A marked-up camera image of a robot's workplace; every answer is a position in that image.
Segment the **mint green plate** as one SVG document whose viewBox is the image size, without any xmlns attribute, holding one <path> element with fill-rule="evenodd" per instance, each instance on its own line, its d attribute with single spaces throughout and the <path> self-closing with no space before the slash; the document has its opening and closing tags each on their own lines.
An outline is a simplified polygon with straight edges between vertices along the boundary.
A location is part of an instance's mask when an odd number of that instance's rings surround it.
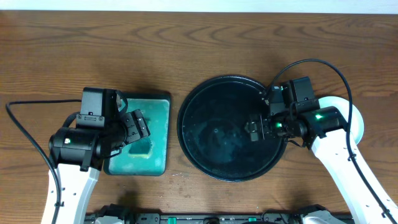
<svg viewBox="0 0 398 224">
<path fill-rule="evenodd" d="M 349 101 L 338 96 L 325 96 L 319 99 L 320 108 L 334 106 L 348 121 Z M 364 135 L 364 119 L 360 111 L 353 105 L 351 133 L 356 144 L 359 144 Z"/>
</svg>

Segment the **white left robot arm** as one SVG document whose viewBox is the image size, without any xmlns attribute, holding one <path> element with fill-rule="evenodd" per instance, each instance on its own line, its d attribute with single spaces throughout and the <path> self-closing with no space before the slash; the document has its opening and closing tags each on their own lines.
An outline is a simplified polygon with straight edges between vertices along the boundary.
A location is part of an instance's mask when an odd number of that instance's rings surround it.
<svg viewBox="0 0 398 224">
<path fill-rule="evenodd" d="M 49 190 L 42 223 L 83 223 L 105 160 L 150 134 L 119 91 L 86 87 L 81 109 L 50 137 Z"/>
</svg>

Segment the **green yellow sponge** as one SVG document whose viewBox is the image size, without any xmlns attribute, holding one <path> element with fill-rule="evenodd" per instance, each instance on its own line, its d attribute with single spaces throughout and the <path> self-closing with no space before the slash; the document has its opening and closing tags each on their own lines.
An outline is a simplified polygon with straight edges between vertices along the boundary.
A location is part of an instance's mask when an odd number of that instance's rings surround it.
<svg viewBox="0 0 398 224">
<path fill-rule="evenodd" d="M 149 137 L 142 138 L 130 145 L 128 155 L 131 157 L 149 158 L 152 155 L 153 143 Z"/>
</svg>

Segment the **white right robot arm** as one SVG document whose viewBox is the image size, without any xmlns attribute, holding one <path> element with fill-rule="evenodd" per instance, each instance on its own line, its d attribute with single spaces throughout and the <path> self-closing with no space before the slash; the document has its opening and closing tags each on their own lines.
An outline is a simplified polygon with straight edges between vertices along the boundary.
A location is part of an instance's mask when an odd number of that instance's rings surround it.
<svg viewBox="0 0 398 224">
<path fill-rule="evenodd" d="M 273 116 L 252 114 L 246 131 L 252 141 L 302 138 L 326 167 L 343 196 L 355 223 L 397 223 L 397 205 L 388 196 L 358 148 L 364 121 L 358 110 L 349 113 L 335 106 Z"/>
</svg>

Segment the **round black tray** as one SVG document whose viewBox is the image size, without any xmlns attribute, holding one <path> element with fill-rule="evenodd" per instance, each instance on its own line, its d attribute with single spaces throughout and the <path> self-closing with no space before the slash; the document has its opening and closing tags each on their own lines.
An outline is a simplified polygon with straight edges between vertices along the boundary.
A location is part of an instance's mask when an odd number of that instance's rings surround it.
<svg viewBox="0 0 398 224">
<path fill-rule="evenodd" d="M 251 115 L 266 116 L 261 100 L 265 86 L 249 77 L 225 75 L 194 88 L 180 107 L 177 134 L 182 151 L 212 178 L 243 182 L 270 171 L 287 143 L 263 134 L 252 141 L 247 125 Z"/>
</svg>

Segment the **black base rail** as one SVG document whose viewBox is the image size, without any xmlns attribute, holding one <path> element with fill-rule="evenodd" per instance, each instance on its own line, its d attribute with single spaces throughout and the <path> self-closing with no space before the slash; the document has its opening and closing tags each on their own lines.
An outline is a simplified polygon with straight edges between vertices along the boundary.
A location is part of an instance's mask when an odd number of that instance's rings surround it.
<svg viewBox="0 0 398 224">
<path fill-rule="evenodd" d="M 300 215 L 264 213 L 263 215 L 160 215 L 158 213 L 128 214 L 124 218 L 111 215 L 87 215 L 84 224 L 204 224 L 204 223 L 304 223 Z"/>
</svg>

